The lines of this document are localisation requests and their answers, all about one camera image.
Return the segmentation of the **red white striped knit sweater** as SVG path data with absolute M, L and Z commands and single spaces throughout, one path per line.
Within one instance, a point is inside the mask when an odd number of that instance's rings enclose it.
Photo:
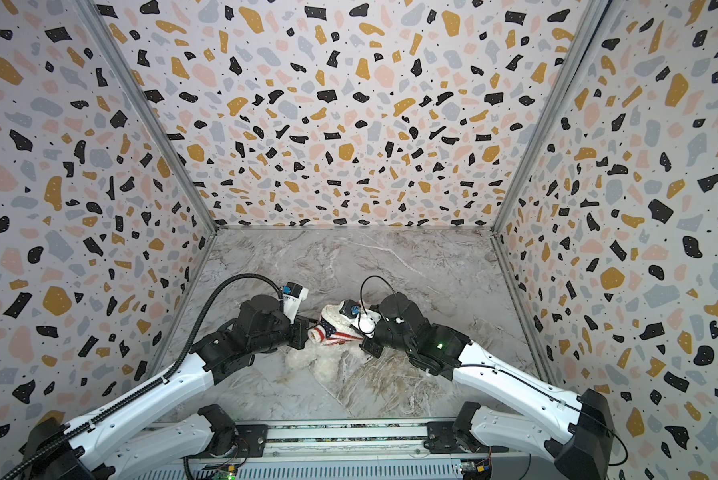
M 363 337 L 353 331 L 351 326 L 334 325 L 324 318 L 308 330 L 308 339 L 321 346 L 344 345 L 348 342 L 361 342 Z

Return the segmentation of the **white plush teddy bear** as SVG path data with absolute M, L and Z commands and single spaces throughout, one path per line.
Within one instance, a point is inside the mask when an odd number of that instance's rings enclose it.
M 339 312 L 342 302 L 337 305 L 326 305 L 323 307 L 319 320 L 324 318 L 336 326 L 350 325 L 348 320 Z M 352 326 L 351 328 L 353 331 L 362 336 L 363 339 L 365 338 Z M 364 352 L 360 349 L 361 342 L 348 342 L 344 345 L 335 346 L 321 346 L 316 345 L 308 339 L 303 350 L 290 349 L 286 353 L 285 365 L 290 370 L 309 369 L 319 382 L 331 383 L 338 377 L 339 363 L 344 353 L 351 353 L 359 358 L 364 356 Z

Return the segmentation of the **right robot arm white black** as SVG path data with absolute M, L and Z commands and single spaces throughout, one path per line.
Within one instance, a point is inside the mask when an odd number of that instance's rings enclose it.
M 414 367 L 512 409 L 505 415 L 465 403 L 453 425 L 463 448 L 507 447 L 551 462 L 568 479 L 606 478 L 618 437 L 601 393 L 576 393 L 529 375 L 466 334 L 430 322 L 401 293 L 371 308 L 346 302 L 340 312 L 362 335 L 361 347 L 372 356 L 380 356 L 384 348 L 402 351 Z

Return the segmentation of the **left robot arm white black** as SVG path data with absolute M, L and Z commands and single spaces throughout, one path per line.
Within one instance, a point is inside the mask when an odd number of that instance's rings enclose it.
M 177 405 L 281 346 L 301 349 L 310 319 L 299 315 L 308 291 L 287 285 L 278 297 L 256 295 L 236 318 L 189 346 L 148 382 L 66 423 L 50 418 L 29 434 L 23 460 L 10 479 L 131 479 L 172 460 L 222 457 L 249 450 L 236 423 L 217 406 L 173 426 L 145 429 Z

